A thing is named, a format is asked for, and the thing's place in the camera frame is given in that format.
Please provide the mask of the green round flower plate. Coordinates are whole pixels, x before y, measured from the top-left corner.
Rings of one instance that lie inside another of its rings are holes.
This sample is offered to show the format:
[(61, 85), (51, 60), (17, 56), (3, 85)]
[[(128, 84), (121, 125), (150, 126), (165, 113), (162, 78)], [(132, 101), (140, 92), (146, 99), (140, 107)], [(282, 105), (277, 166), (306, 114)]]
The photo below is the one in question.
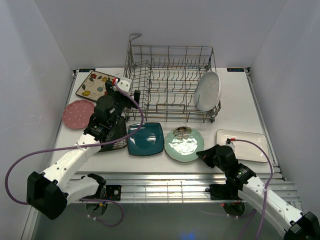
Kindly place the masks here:
[(198, 158), (197, 152), (203, 151), (205, 141), (194, 128), (179, 126), (172, 129), (165, 137), (165, 152), (174, 160), (189, 163)]

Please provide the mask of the teal square plate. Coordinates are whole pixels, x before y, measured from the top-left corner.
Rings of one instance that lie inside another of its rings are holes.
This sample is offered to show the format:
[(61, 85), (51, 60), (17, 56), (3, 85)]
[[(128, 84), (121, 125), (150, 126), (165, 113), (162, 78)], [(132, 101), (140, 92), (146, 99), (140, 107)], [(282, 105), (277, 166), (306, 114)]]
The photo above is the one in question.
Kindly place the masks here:
[(132, 156), (147, 157), (164, 150), (164, 133), (159, 122), (146, 122), (127, 140), (128, 152)]

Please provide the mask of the white oval plate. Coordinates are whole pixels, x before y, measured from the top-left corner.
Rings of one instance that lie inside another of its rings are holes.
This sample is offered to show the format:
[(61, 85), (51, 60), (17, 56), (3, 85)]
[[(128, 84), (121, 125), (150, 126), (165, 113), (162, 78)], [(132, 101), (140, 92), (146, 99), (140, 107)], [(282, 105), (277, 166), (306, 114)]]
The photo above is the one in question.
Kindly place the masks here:
[(222, 84), (219, 75), (210, 71), (201, 76), (195, 91), (194, 101), (197, 109), (203, 112), (212, 110), (220, 101)]

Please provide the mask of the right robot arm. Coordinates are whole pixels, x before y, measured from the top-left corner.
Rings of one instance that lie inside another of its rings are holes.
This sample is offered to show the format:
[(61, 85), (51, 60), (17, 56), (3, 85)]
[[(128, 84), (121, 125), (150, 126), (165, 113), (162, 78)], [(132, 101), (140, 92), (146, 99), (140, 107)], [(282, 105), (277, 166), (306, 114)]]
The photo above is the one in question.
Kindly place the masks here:
[(230, 145), (215, 145), (198, 151), (197, 156), (211, 168), (226, 176), (226, 194), (250, 204), (262, 220), (267, 220), (284, 240), (318, 240), (320, 223), (312, 213), (304, 213), (274, 193), (267, 183), (246, 165), (239, 163)]

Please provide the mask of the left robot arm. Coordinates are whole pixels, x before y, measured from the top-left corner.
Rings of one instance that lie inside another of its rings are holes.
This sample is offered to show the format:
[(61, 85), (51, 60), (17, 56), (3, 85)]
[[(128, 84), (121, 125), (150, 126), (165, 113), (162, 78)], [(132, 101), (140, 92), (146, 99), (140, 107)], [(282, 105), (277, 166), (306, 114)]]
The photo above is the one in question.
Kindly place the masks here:
[(132, 80), (121, 77), (107, 81), (106, 95), (98, 98), (89, 123), (77, 143), (43, 172), (27, 179), (26, 201), (50, 220), (59, 217), (67, 205), (85, 197), (101, 200), (106, 195), (106, 180), (90, 173), (70, 182), (72, 176), (98, 152), (125, 144), (125, 109), (139, 109), (140, 91), (130, 97)]

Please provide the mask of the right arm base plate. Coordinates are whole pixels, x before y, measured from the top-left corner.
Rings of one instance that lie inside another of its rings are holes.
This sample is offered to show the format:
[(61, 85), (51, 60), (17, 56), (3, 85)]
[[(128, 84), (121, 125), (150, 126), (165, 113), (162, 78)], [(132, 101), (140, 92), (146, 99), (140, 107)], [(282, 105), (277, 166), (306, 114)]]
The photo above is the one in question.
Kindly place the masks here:
[(210, 184), (205, 192), (210, 194), (211, 200), (238, 200), (238, 190), (227, 184)]

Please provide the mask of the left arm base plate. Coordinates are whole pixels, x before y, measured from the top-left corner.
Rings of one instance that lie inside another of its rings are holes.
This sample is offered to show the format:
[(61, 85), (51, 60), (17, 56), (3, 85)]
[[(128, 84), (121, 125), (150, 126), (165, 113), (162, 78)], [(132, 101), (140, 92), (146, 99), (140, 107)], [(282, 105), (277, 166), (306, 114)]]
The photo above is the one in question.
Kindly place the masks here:
[(110, 201), (120, 201), (122, 194), (121, 185), (106, 185), (102, 199)]

